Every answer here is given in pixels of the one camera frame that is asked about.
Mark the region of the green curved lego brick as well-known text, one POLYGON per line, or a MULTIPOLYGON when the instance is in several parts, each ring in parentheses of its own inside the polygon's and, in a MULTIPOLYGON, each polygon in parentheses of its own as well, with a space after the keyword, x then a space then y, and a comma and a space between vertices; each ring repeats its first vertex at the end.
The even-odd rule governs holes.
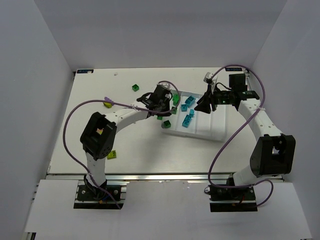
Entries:
POLYGON ((172 97, 172 102, 173 102, 173 104, 175 106, 178 104, 179 100, 180 100, 179 95, 178 94, 174 94, 173 97, 172 97))

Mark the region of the teal 2x4 lego brick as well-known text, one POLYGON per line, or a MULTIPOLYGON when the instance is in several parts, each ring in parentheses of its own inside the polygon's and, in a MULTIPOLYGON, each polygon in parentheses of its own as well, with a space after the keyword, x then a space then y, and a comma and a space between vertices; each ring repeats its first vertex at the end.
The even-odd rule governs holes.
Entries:
POLYGON ((190 125, 191 120, 192 120, 192 117, 191 117, 189 114, 187 114, 187 115, 185 116, 185 118, 183 119, 181 125, 182 125, 183 127, 185 127, 185 128, 188 128, 189 125, 190 125))

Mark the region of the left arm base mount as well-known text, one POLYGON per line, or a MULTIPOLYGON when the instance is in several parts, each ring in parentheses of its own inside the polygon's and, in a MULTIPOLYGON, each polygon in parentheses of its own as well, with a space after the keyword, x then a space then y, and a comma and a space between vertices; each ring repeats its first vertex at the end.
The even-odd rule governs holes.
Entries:
POLYGON ((104 191, 98 190, 94 194, 84 183, 78 184, 73 208, 82 210, 120 210, 122 209, 127 187, 120 184, 111 184, 106 186, 106 190, 112 195, 116 203, 104 191))

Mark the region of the teal small lego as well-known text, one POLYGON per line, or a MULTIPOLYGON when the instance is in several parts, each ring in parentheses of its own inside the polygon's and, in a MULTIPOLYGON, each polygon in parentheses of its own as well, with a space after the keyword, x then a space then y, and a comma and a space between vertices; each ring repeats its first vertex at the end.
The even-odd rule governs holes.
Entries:
POLYGON ((186 112, 188 110, 188 106, 186 104, 181 104, 180 110, 181 110, 181 112, 186 112))

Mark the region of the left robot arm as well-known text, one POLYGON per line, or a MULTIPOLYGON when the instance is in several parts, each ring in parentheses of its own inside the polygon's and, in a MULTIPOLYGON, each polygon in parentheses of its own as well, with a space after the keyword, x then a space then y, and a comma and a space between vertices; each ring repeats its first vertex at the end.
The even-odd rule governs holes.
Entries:
POLYGON ((139 97, 133 103, 133 108, 124 107, 106 115, 99 112, 91 115, 80 137, 90 172, 84 178, 88 187, 95 187, 93 180, 101 188, 107 184, 106 157, 113 150, 116 134, 135 122, 154 116, 154 111, 169 111, 171 97, 170 89, 158 84, 154 92, 139 97))

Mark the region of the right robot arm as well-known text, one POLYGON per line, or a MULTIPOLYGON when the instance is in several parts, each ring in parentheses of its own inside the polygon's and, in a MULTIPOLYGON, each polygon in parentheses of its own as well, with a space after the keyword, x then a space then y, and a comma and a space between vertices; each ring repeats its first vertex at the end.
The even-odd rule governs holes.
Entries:
POLYGON ((195 111, 210 114, 219 105, 231 105, 244 117, 256 145, 249 164, 230 175, 225 189, 246 188, 268 177, 287 175, 291 172, 296 148, 292 135, 278 129, 263 109, 263 103, 254 90, 249 90, 244 73, 229 75, 229 86, 220 90, 217 77, 208 72, 204 77, 207 90, 197 101, 195 111))

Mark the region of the teal curved large lego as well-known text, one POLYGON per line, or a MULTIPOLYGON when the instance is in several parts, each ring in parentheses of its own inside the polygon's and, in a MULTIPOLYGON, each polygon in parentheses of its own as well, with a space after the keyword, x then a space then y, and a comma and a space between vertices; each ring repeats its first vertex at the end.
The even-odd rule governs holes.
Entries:
POLYGON ((194 97, 194 96, 192 96, 192 95, 190 95, 186 100, 185 100, 185 104, 186 104, 186 106, 189 108, 189 107, 191 107, 194 103, 195 103, 195 101, 196 101, 196 98, 194 97))

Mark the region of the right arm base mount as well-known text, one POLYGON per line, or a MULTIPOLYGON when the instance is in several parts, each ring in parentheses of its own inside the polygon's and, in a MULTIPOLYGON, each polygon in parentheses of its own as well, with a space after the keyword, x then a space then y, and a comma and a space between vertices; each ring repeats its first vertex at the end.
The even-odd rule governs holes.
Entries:
POLYGON ((209 196, 210 211, 212 213, 257 212, 257 202, 254 189, 219 188, 208 185, 204 193, 209 196))

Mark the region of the teal square lego brick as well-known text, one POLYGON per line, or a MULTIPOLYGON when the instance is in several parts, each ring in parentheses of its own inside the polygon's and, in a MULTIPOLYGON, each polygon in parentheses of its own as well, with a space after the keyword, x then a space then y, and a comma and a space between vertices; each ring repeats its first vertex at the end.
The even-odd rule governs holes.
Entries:
POLYGON ((193 116, 194 116, 194 114, 195 114, 194 109, 190 109, 190 110, 189 110, 189 115, 190 115, 191 117, 193 117, 193 116))

